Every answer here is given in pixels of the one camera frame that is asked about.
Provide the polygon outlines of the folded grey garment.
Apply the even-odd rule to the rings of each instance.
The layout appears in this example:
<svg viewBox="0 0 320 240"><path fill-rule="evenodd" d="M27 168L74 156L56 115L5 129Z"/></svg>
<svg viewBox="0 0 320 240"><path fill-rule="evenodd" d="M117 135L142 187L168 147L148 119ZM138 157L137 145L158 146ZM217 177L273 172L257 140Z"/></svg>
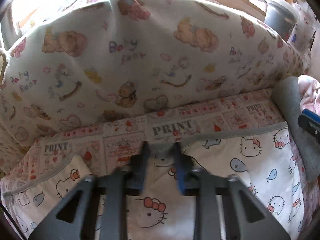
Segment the folded grey garment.
<svg viewBox="0 0 320 240"><path fill-rule="evenodd" d="M272 100L286 120L300 152L308 182L319 176L319 143L298 124L300 92L298 78L291 76L279 81L272 90Z"/></svg>

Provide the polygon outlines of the pink print bed sheet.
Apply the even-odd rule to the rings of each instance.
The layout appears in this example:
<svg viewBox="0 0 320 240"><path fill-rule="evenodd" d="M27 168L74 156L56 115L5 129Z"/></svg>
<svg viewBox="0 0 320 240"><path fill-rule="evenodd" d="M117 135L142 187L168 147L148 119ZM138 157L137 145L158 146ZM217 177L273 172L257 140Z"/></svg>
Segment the pink print bed sheet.
<svg viewBox="0 0 320 240"><path fill-rule="evenodd" d="M35 141L1 181L1 200L26 237L88 174L103 176L127 165L143 142L182 143L197 167L238 175L292 239L318 206L318 184L308 183L300 152L271 90L210 100Z"/></svg>

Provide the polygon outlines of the grey lidded jar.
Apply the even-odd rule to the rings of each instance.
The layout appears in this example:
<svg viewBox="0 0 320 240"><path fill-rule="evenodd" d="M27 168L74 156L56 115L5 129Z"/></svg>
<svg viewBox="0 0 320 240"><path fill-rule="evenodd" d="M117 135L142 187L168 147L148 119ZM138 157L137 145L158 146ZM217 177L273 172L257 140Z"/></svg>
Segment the grey lidded jar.
<svg viewBox="0 0 320 240"><path fill-rule="evenodd" d="M265 0L267 3L264 23L275 30L287 42L297 23L296 11L285 0Z"/></svg>

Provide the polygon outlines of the folded pink garment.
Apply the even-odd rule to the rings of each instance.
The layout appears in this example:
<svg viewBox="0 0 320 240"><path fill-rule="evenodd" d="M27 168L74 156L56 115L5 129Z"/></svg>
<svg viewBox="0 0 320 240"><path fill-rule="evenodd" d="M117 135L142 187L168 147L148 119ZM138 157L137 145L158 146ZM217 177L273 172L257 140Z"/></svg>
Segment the folded pink garment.
<svg viewBox="0 0 320 240"><path fill-rule="evenodd" d="M300 111L310 110L317 115L320 114L320 83L309 75L298 77L298 88L300 92Z"/></svg>

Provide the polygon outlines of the baby bear patterned headboard cover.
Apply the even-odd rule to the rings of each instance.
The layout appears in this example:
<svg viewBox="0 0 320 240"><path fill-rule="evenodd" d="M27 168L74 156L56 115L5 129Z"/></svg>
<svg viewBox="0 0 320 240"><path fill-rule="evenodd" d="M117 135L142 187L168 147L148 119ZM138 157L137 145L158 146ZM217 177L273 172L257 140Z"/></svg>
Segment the baby bear patterned headboard cover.
<svg viewBox="0 0 320 240"><path fill-rule="evenodd" d="M14 0L1 11L1 169L42 136L266 88L299 54L206 0Z"/></svg>

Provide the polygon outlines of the white Hello Kitty pants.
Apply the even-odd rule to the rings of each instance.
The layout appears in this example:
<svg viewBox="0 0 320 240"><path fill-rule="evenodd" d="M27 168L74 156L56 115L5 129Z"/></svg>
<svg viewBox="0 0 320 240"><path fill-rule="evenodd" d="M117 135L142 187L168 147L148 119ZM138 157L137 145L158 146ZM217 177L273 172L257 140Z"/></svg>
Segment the white Hello Kitty pants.
<svg viewBox="0 0 320 240"><path fill-rule="evenodd" d="M127 199L129 239L192 239L195 198L180 194L174 160L161 146L182 143L196 167L211 174L239 176L249 192L281 224L291 239L303 225L304 199L296 155L285 122L249 131L217 132L206 137L174 131L153 140L142 131L107 136L102 126L36 141L1 180L3 205L26 236L82 178L111 174L149 142L143 192Z"/></svg>

